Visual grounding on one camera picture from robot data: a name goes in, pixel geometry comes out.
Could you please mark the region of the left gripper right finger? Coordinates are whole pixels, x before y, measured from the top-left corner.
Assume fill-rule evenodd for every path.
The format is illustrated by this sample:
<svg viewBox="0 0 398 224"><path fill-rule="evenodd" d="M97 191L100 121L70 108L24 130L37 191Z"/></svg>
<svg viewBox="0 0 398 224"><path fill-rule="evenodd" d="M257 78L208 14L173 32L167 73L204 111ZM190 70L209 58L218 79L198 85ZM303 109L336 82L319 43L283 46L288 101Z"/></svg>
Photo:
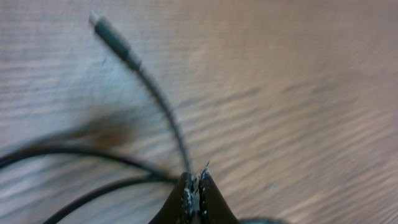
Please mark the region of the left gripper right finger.
<svg viewBox="0 0 398 224"><path fill-rule="evenodd" d="M199 214L201 224L239 224L209 170L209 164L201 171L199 183Z"/></svg>

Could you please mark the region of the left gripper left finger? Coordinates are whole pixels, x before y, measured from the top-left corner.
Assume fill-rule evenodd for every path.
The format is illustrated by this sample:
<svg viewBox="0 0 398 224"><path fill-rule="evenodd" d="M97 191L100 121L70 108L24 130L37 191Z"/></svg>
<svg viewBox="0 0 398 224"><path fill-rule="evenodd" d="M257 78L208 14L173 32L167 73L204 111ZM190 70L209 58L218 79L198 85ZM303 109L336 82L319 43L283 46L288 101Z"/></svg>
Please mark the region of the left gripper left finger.
<svg viewBox="0 0 398 224"><path fill-rule="evenodd" d="M193 220L193 187L195 178L184 172L162 208L149 224L190 224Z"/></svg>

